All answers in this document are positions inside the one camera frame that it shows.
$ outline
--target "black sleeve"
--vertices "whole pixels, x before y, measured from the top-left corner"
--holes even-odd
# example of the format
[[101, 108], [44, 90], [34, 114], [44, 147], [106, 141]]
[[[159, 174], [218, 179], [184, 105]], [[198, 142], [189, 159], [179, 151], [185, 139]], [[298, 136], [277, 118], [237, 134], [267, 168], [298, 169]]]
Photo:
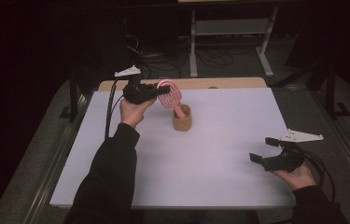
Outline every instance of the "black sleeve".
[[64, 223], [127, 223], [131, 210], [139, 133], [120, 123], [93, 158]]
[[347, 224], [338, 203], [331, 203], [318, 186], [293, 191], [297, 205], [293, 208], [292, 224]]

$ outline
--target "white paper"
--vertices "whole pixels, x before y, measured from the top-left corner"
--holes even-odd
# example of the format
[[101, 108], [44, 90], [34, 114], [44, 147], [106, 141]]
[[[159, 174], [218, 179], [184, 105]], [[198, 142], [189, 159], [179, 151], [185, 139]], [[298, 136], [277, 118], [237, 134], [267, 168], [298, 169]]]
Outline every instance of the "white paper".
[[[265, 137], [287, 131], [269, 88], [182, 90], [192, 127], [173, 128], [173, 110], [156, 101], [137, 126], [137, 167], [133, 207], [270, 208], [294, 205], [290, 189], [249, 159], [271, 157], [279, 147]], [[117, 91], [115, 98], [122, 95]], [[105, 137], [109, 92], [97, 91], [69, 154], [50, 204], [69, 207]], [[117, 106], [110, 135], [119, 123]]]

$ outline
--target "pink object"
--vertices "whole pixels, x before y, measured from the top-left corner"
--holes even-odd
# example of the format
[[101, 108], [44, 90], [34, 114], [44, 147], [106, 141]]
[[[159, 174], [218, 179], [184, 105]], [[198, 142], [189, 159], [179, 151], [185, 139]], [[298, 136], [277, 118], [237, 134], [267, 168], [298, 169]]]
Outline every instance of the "pink object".
[[186, 115], [181, 110], [181, 91], [171, 79], [163, 79], [158, 83], [160, 86], [170, 86], [171, 91], [167, 94], [159, 95], [158, 99], [165, 108], [173, 109], [180, 119], [186, 119]]

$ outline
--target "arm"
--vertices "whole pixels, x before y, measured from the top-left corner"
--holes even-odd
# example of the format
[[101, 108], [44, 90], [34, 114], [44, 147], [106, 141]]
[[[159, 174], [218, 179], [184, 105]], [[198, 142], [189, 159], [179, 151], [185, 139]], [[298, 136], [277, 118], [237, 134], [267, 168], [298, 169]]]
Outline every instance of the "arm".
[[329, 202], [316, 185], [311, 170], [304, 163], [292, 173], [274, 171], [292, 189], [297, 205], [293, 208], [292, 224], [348, 223], [338, 203]]
[[121, 101], [121, 123], [93, 158], [64, 223], [127, 223], [131, 210], [136, 151], [136, 125], [155, 100], [132, 105]]

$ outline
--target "white tag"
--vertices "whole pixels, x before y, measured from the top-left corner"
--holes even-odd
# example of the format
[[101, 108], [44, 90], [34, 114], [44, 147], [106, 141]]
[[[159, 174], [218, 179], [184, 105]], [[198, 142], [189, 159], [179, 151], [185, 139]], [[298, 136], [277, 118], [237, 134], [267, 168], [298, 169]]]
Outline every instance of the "white tag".
[[317, 140], [323, 140], [323, 135], [301, 133], [290, 129], [288, 129], [288, 132], [280, 137], [280, 141], [284, 142], [309, 142]]
[[122, 72], [116, 72], [114, 74], [115, 77], [125, 77], [125, 76], [129, 76], [129, 75], [136, 75], [136, 74], [140, 74], [141, 71], [140, 69], [138, 69], [137, 67], [135, 67], [134, 65], [128, 69], [123, 70]]

